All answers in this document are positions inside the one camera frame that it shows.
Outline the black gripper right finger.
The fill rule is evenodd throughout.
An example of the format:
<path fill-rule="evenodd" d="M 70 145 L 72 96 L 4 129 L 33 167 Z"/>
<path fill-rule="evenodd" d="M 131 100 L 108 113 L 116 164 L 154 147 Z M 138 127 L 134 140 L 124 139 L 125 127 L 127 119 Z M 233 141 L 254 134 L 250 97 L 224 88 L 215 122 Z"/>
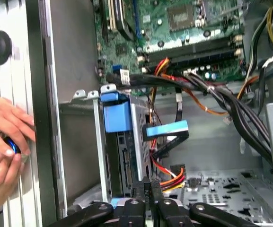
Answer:
<path fill-rule="evenodd" d="M 254 223 L 212 205 L 197 202 L 188 209 L 178 200 L 165 198 L 157 180 L 150 182 L 153 218 L 159 227 L 253 227 Z"/>

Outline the person's right hand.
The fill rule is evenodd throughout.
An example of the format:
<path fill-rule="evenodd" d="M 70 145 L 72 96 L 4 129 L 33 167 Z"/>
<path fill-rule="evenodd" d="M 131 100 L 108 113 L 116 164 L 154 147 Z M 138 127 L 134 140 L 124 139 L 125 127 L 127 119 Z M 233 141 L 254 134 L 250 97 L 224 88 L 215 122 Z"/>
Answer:
<path fill-rule="evenodd" d="M 23 167 L 20 154 L 6 157 L 0 153 L 0 206 L 15 190 Z"/>

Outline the person's left hand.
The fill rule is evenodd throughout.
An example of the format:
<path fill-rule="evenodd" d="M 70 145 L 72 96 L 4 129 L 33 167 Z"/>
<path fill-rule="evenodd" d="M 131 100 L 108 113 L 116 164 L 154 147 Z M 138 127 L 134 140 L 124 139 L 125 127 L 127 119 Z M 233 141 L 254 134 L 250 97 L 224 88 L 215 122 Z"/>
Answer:
<path fill-rule="evenodd" d="M 24 155 L 31 151 L 25 137 L 35 141 L 34 119 L 23 109 L 14 106 L 9 100 L 0 97 L 0 131 L 12 138 Z M 0 152 L 6 156 L 14 155 L 12 148 L 0 137 Z"/>

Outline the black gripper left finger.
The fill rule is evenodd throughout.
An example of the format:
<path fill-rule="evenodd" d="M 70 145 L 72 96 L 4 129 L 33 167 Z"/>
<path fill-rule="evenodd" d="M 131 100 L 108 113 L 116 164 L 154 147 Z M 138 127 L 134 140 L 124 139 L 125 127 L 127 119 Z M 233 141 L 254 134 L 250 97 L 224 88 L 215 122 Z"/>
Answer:
<path fill-rule="evenodd" d="M 106 202 L 94 202 L 82 210 L 56 221 L 52 227 L 144 227 L 145 182 L 135 182 L 131 198 L 121 198 L 114 208 Z"/>

